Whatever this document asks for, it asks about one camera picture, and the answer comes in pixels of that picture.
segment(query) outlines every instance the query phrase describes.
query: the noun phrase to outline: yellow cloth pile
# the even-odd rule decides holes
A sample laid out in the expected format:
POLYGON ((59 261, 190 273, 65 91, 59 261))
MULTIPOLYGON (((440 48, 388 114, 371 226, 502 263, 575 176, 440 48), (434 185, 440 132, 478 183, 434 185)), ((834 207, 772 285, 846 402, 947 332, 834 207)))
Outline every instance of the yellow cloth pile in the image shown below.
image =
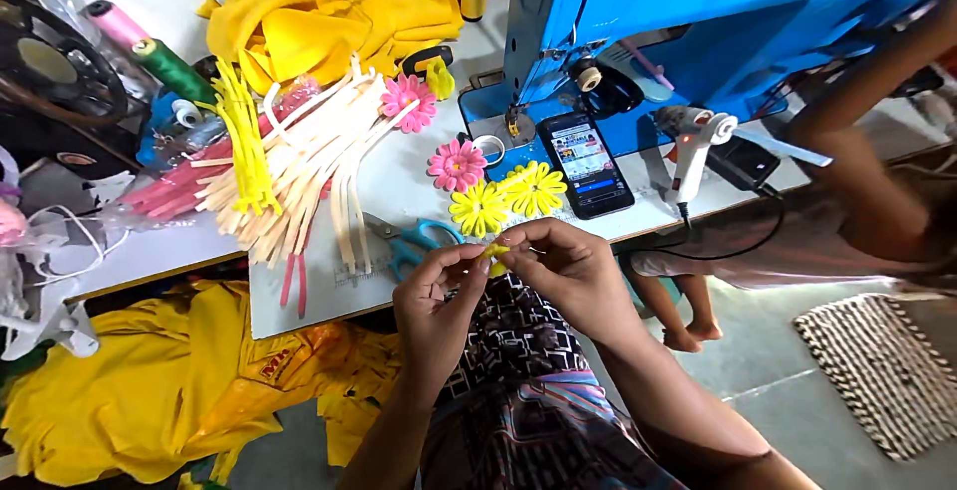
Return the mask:
POLYGON ((56 346, 13 384, 2 427, 19 475, 67 486, 122 470, 156 483, 281 431, 272 412, 315 396, 340 417, 329 459, 351 459, 378 415, 365 399, 384 402, 398 373, 397 336, 333 324, 253 340, 248 283, 192 287, 93 318, 95 355, 56 346))
POLYGON ((259 94, 303 73, 338 80, 353 52, 364 71, 394 76, 397 60, 458 37, 463 24, 456 0, 226 0, 199 13, 209 50, 238 62, 259 94))

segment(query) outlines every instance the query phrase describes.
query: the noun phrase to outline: green thread spool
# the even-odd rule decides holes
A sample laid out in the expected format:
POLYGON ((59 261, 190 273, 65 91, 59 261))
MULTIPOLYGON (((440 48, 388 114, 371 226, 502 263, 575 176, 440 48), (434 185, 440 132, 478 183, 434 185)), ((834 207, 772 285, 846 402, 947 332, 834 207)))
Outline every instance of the green thread spool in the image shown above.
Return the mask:
POLYGON ((216 91, 160 40, 147 38, 133 45, 137 63, 167 88, 189 101, 216 104, 216 91))

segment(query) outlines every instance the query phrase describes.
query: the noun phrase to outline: striped rug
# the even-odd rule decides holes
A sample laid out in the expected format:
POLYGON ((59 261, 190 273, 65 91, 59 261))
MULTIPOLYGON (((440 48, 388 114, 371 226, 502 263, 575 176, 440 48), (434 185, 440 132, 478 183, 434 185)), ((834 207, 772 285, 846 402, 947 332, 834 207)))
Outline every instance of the striped rug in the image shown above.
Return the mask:
POLYGON ((893 460, 957 436, 957 378, 904 310, 927 295, 862 294, 795 327, 867 435, 893 460))

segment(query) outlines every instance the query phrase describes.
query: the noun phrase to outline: person's left hand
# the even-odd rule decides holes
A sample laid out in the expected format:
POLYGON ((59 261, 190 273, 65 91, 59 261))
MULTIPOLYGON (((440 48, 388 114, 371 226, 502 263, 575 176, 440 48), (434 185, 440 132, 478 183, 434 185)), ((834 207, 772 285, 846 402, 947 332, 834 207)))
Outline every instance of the person's left hand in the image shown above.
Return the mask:
POLYGON ((430 251, 392 292, 405 362, 400 379, 429 402, 438 396, 465 349, 472 312, 488 280, 491 261, 474 244, 430 251), (459 287, 446 303, 445 294, 459 287))

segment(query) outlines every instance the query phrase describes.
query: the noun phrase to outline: tiled floor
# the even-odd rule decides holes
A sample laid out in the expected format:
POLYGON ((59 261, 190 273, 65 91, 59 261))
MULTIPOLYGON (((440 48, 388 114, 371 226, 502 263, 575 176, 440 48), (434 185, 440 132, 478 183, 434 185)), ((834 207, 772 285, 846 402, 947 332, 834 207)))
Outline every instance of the tiled floor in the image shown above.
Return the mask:
MULTIPOLYGON (((816 305, 887 291, 882 284, 866 283, 743 292, 715 282, 712 300, 724 339, 706 343, 702 354, 676 357, 824 488, 957 488, 957 444, 938 446, 909 464, 885 457, 855 423, 792 329, 791 320, 816 305)), ((678 307, 690 317, 685 301, 678 307)), ((646 324, 660 334, 655 320, 646 324)), ((622 406, 593 347, 583 345, 609 398, 622 406)), ((231 477, 233 489, 332 488, 339 470, 325 465, 315 402, 282 410, 281 418, 283 433, 260 438, 243 450, 231 477)))

